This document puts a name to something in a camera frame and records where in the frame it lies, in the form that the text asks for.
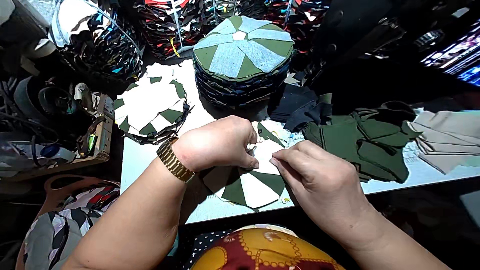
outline white fabric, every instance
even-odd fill
[[[265,140],[262,143],[257,143],[256,146],[253,150],[253,156],[258,160],[259,168],[254,169],[254,171],[280,175],[277,167],[270,163],[270,159],[272,158],[272,153],[282,150],[283,147],[272,140]]]
[[[249,173],[240,175],[245,203],[250,208],[258,208],[280,198],[270,187]]]

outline yellow thread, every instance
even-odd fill
[[[173,37],[170,39],[170,44],[171,44],[172,47],[173,47],[173,52],[174,52],[178,57],[180,57],[179,53],[177,53],[177,49],[175,49],[175,46],[173,46]]]

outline watch strap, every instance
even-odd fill
[[[163,162],[165,167],[178,179],[183,182],[189,181],[195,173],[187,169],[178,158],[175,156],[172,150],[172,144],[178,140],[178,138],[173,137],[165,141],[158,150],[156,154]]]

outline dark green fabric pile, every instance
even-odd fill
[[[354,164],[361,181],[405,182],[408,169],[402,148],[421,134],[407,125],[415,119],[407,104],[390,101],[377,109],[358,108],[330,118],[330,125],[307,123],[302,129],[305,139]]]

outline right hand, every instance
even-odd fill
[[[310,141],[272,154],[270,160],[305,213],[345,248],[365,248],[382,236],[383,218],[368,202],[355,167]]]

